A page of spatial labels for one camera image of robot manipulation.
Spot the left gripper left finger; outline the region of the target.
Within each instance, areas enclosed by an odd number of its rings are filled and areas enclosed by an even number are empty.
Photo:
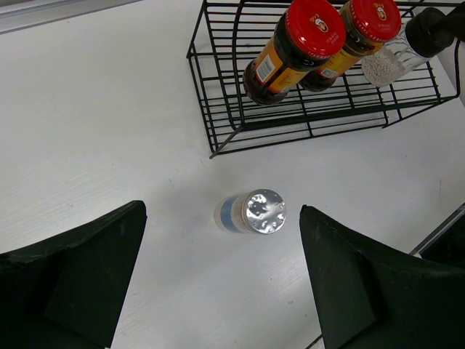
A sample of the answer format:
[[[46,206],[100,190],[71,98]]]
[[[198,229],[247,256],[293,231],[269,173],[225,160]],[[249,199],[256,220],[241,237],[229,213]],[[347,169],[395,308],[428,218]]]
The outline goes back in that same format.
[[[131,201],[1,254],[1,347],[110,348],[146,222]]]

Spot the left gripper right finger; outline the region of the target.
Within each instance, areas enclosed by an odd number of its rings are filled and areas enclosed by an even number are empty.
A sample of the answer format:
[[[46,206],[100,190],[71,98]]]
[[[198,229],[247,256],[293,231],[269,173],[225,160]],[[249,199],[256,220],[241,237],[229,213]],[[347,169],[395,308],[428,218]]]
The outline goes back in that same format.
[[[464,346],[463,214],[410,254],[312,206],[299,228],[326,348]]]

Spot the black-lid white spice jar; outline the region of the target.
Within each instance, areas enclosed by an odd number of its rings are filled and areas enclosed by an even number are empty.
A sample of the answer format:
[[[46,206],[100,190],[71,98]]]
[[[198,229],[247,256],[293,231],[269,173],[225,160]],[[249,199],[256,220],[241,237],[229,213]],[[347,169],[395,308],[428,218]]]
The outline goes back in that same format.
[[[444,16],[439,9],[427,7],[411,18],[394,39],[362,59],[366,80],[376,87],[385,87],[450,47],[455,39],[434,31]]]

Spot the red-lid sauce jar front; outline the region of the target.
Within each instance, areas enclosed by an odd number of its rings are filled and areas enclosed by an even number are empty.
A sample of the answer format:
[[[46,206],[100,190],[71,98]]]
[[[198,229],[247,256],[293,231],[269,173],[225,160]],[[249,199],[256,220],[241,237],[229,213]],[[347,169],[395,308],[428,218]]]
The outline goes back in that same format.
[[[340,51],[345,40],[345,24],[328,1],[292,1],[273,36],[244,69],[246,94],[258,105],[279,103]]]

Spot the red-lid sauce jar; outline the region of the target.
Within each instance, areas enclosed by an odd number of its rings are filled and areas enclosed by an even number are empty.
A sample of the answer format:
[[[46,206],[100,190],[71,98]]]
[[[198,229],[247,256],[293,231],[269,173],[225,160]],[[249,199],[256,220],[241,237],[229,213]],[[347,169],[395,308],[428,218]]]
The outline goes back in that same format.
[[[350,0],[339,14],[346,28],[344,46],[300,81],[308,91],[328,89],[353,65],[378,52],[400,32],[400,10],[393,0]]]
[[[246,94],[258,105],[279,103],[340,51],[345,40],[345,24],[328,1],[292,1],[273,36],[244,69]]]

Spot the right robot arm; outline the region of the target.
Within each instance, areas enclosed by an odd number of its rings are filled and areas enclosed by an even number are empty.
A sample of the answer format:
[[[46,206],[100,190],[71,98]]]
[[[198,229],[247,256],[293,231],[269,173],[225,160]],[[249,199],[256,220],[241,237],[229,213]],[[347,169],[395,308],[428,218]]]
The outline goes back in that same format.
[[[464,43],[464,1],[457,4],[454,9],[444,16],[436,25],[436,33],[447,34],[456,40],[454,49],[454,79],[456,92],[464,104],[464,68],[460,67],[460,46]]]

